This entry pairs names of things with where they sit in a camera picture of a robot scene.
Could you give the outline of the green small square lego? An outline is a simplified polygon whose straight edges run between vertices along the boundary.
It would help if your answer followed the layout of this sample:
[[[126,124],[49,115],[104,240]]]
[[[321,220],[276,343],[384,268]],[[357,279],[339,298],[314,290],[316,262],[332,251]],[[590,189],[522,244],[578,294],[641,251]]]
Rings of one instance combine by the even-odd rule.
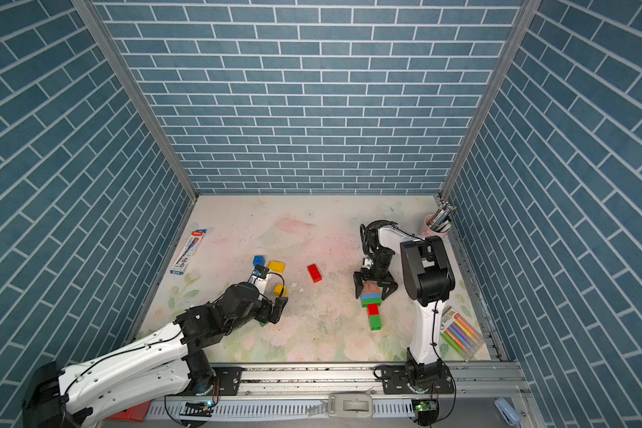
[[[368,321],[371,331],[379,331],[383,327],[383,323],[379,315],[369,315]]]

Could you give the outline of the orange half-round lego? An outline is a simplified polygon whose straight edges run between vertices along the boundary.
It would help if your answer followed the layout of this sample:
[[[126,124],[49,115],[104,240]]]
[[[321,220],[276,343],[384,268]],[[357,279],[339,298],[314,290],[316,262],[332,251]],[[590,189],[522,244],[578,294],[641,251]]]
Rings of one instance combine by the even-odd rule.
[[[361,294],[367,294],[368,292],[381,292],[381,289],[375,283],[364,283]]]

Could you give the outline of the light blue long lego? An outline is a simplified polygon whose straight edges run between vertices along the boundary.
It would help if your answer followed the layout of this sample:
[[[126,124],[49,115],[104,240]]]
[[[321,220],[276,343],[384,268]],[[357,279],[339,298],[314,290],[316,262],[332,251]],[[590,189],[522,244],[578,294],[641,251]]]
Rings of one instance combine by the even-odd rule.
[[[362,299],[362,301],[364,301],[364,300],[372,300],[372,299],[381,300],[382,296],[381,296],[380,292],[368,292],[367,294],[361,294],[360,295],[360,299]]]

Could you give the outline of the green long lego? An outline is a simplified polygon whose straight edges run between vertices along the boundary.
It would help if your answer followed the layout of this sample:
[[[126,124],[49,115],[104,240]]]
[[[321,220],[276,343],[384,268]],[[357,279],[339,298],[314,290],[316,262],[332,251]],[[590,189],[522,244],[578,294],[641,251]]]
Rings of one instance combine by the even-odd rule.
[[[381,297],[360,297],[360,302],[363,308],[367,308],[369,305],[376,304],[380,306],[383,302]]]

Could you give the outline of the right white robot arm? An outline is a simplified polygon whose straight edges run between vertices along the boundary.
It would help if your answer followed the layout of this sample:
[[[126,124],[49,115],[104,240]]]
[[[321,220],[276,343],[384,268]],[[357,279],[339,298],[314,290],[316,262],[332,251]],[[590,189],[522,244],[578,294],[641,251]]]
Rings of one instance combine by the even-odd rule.
[[[456,281],[442,239],[409,234],[389,220],[360,225],[364,260],[353,273],[355,298],[369,309],[369,324],[379,328],[378,307],[404,286],[413,301],[415,324],[405,366],[379,378],[387,385],[406,383],[415,392],[456,392],[455,380],[440,356],[440,323]]]

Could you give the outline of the dark blue square lego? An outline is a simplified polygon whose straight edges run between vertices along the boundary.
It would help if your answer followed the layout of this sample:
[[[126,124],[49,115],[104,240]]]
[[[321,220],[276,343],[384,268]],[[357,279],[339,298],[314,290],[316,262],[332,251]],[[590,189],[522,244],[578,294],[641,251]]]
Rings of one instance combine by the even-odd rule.
[[[263,256],[257,255],[253,258],[253,266],[263,266],[265,264],[265,258]]]

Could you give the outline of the red small lego brick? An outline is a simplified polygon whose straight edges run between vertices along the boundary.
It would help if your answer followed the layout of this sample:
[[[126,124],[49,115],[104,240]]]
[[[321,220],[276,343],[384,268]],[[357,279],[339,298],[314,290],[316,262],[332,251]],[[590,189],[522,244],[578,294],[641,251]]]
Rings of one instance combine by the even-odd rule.
[[[379,305],[378,304],[369,304],[367,306],[368,315],[370,317],[379,316]]]

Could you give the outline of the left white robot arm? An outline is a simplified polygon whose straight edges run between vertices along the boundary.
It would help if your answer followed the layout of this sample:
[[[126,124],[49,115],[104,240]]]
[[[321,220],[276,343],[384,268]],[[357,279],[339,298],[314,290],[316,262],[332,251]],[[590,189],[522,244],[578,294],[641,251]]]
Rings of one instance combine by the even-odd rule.
[[[220,381],[204,352],[251,320],[276,324],[287,297],[271,300],[253,284],[230,285],[141,340],[92,360],[33,373],[22,403],[26,427],[91,427],[137,405],[171,395],[215,399]]]

